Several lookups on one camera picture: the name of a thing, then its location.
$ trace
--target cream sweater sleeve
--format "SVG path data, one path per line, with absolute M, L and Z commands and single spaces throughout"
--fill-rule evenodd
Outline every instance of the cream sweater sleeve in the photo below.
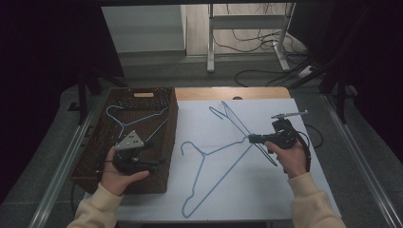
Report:
M 346 227 L 333 211 L 329 197 L 317 189 L 311 173 L 288 180 L 294 192 L 291 203 L 295 228 Z
M 117 197 L 108 192 L 98 183 L 98 189 L 88 199 L 83 199 L 78 206 L 75 220 L 68 225 L 71 227 L 105 227 L 116 225 L 116 210 L 123 197 Z

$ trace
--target white surface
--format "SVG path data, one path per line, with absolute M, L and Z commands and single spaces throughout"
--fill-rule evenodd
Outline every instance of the white surface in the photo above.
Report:
M 225 101 L 256 134 L 274 133 L 270 117 L 298 112 L 293 99 Z M 293 194 L 280 164 L 274 166 L 252 147 L 232 171 L 190 218 L 182 215 L 182 206 L 192 193 L 192 185 L 202 162 L 193 147 L 181 145 L 191 141 L 205 152 L 240 141 L 243 135 L 228 120 L 219 119 L 209 106 L 224 111 L 221 101 L 178 102 L 176 144 L 172 154 L 168 190 L 164 194 L 125 196 L 118 209 L 118 220 L 138 222 L 162 221 L 223 221 L 290 219 Z M 306 134 L 300 116 L 288 118 L 293 127 Z M 197 205 L 240 154 L 250 145 L 248 141 L 206 157 L 196 186 L 195 196 L 185 207 L 186 213 Z M 334 209 L 332 192 L 311 146 L 311 172 L 319 189 L 328 193 Z
M 102 7 L 118 53 L 184 50 L 181 6 Z

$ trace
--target hand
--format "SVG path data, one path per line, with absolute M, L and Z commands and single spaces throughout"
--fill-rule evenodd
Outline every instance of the hand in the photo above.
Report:
M 278 155 L 278 161 L 288 173 L 289 179 L 307 173 L 306 157 L 299 141 L 290 149 L 281 149 L 272 142 L 265 142 L 264 145 Z
M 130 176 L 120 174 L 111 162 L 113 161 L 113 156 L 115 155 L 115 153 L 115 147 L 112 146 L 106 156 L 101 185 L 112 194 L 116 196 L 121 196 L 131 182 L 139 181 L 146 178 L 149 175 L 149 172 L 143 171 Z

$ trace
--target white paper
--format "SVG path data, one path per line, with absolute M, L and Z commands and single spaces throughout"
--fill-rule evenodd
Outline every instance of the white paper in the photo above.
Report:
M 272 122 L 275 120 L 271 119 L 274 115 L 304 111 L 297 109 L 294 99 L 225 102 L 250 132 L 255 134 L 274 133 Z M 182 154 L 182 144 L 192 142 L 204 152 L 211 152 L 229 143 L 241 141 L 244 135 L 228 120 L 221 120 L 209 109 L 211 106 L 224 112 L 221 101 L 189 101 L 178 104 L 176 142 L 172 153 L 167 192 L 125 196 L 118 209 L 118 220 L 194 222 L 290 219 L 293 193 L 287 182 L 288 177 L 283 173 L 279 163 L 278 166 L 274 166 L 255 146 L 244 154 L 189 218 L 183 216 L 182 207 L 192 194 L 192 186 L 202 162 L 202 155 L 190 144 L 183 147 L 184 154 Z M 297 131 L 307 134 L 300 116 L 287 119 Z M 187 215 L 211 191 L 248 146 L 250 143 L 245 140 L 244 143 L 205 156 L 195 187 L 195 196 L 185 206 L 184 211 Z M 339 213 L 312 144 L 310 150 L 312 176 L 318 188 L 328 193 L 334 209 Z M 277 161 L 276 155 L 271 155 L 271 158 Z

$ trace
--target person's left hand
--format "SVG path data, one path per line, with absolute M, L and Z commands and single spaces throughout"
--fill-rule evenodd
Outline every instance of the person's left hand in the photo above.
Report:
M 149 175 L 149 172 L 143 171 L 130 176 L 120 174 L 111 162 L 115 153 L 115 147 L 112 146 L 106 156 L 104 172 L 101 178 L 101 185 L 107 191 L 119 197 L 124 193 L 125 189 L 131 182 L 146 178 Z

